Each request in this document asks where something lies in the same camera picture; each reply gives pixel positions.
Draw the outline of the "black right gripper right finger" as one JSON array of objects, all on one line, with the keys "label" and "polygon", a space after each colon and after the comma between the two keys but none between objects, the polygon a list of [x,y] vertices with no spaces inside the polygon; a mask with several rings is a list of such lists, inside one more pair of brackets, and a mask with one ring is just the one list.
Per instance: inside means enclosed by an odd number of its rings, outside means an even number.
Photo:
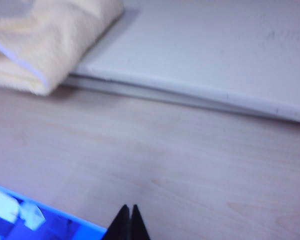
[{"label": "black right gripper right finger", "polygon": [[147,228],[143,221],[138,206],[135,204],[132,209],[130,222],[130,239],[131,240],[150,240]]}]

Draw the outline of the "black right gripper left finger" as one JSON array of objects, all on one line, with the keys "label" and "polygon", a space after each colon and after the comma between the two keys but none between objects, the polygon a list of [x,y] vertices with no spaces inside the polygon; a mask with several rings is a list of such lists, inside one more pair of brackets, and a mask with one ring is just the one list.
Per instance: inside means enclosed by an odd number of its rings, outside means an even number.
[{"label": "black right gripper left finger", "polygon": [[107,240],[127,240],[129,237],[130,210],[124,204],[106,231]]}]

